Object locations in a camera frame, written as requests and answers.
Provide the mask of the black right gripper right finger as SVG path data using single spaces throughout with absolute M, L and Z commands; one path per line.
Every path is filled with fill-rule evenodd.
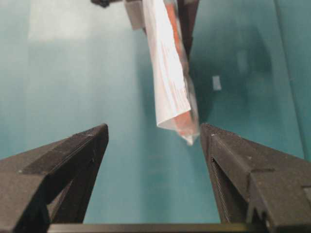
M 204 123 L 200 140 L 222 223 L 311 230 L 311 164 Z

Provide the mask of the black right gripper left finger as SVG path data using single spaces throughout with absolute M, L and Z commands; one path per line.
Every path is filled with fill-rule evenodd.
M 109 141 L 101 124 L 0 161 L 0 230 L 44 233 L 82 223 Z

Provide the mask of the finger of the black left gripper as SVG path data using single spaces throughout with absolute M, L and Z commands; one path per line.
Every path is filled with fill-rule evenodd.
M 182 32 L 183 45 L 187 54 L 190 57 L 190 50 L 193 42 L 193 30 L 195 26 L 199 0 L 179 0 L 178 15 Z

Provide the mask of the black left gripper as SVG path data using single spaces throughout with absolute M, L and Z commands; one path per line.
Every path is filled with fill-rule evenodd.
M 110 4 L 121 2 L 122 0 L 90 0 L 91 3 L 100 7 L 108 7 Z M 129 21 L 133 30 L 144 30 L 143 6 L 141 0 L 124 0 L 123 1 Z

